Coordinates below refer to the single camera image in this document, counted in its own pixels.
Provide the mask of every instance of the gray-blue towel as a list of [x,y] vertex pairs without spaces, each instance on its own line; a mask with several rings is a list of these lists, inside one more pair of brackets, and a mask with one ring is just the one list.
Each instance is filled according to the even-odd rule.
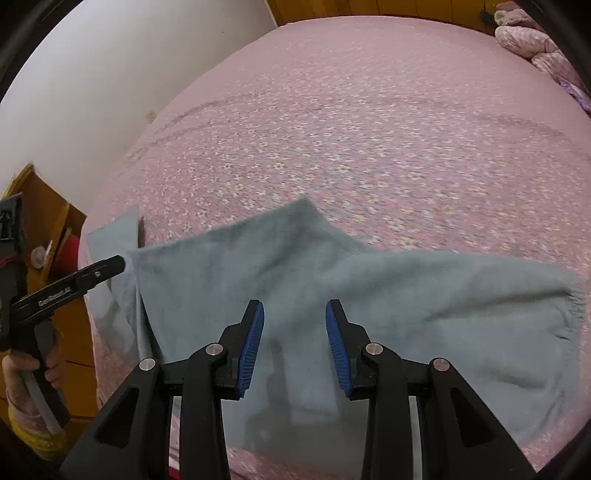
[[[100,334],[114,348],[124,343],[128,358],[141,356],[134,348],[163,362],[187,358],[239,322],[250,299],[265,306],[251,388],[223,405],[228,446],[360,471],[367,404],[339,390],[324,325],[330,299],[402,358],[449,359],[517,442],[543,432],[577,391],[584,299],[576,276],[557,265],[377,251],[306,199],[156,247],[121,242],[132,235],[136,212],[88,237],[93,260],[125,252],[130,263],[110,284],[119,315],[103,322],[91,303]],[[142,301],[149,326],[139,325]],[[142,336],[121,342],[121,331]]]

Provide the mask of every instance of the bed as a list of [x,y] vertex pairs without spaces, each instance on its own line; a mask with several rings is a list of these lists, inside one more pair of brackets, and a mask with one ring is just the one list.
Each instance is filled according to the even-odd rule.
[[[160,112],[101,188],[83,237],[131,205],[149,246],[306,195],[377,248],[559,262],[587,279],[590,131],[558,84],[488,35],[411,18],[288,24]],[[538,469],[591,415],[589,338],[587,322],[580,405],[522,445]],[[102,404],[134,365],[94,325],[93,344]]]

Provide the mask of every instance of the wooden furniture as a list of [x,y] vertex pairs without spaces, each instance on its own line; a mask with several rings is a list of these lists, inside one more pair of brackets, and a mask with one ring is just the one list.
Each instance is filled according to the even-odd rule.
[[[86,216],[65,201],[36,174],[32,165],[27,166],[13,181],[5,196],[22,192],[25,215],[25,236],[27,237],[27,284],[32,293],[51,282],[51,266],[65,229],[80,236]],[[45,266],[38,270],[30,265],[29,257],[33,248],[41,245],[52,247]],[[53,317],[61,333],[61,350],[65,364],[64,394],[68,410],[72,415],[66,433],[74,442],[88,422],[98,412],[96,406],[96,378],[90,323],[83,299],[78,299],[58,309]],[[6,417],[7,402],[5,387],[0,375],[0,417]]]
[[277,25],[343,15],[419,17],[491,33],[481,10],[495,13],[492,0],[267,0]]

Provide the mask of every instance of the red object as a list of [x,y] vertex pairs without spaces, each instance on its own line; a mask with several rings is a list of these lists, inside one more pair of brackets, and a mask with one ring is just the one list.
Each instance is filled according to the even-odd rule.
[[22,255],[11,254],[0,259],[0,269],[6,267],[9,263],[25,263],[25,261],[22,258]]
[[80,239],[71,234],[64,247],[61,249],[60,256],[53,262],[53,271],[63,275],[69,275],[78,270],[78,248]]
[[175,470],[171,466],[168,467],[168,474],[172,478],[175,478],[176,480],[180,480],[180,478],[181,478],[181,472],[179,472],[178,470]]

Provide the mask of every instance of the yellow sleeve cuff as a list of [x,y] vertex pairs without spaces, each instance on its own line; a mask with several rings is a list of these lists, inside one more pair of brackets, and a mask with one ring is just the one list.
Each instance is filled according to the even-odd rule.
[[62,430],[56,435],[41,434],[33,435],[26,432],[17,422],[11,409],[8,409],[8,418],[12,431],[25,442],[35,453],[45,460],[50,460],[56,453],[64,452],[67,447],[66,432]]

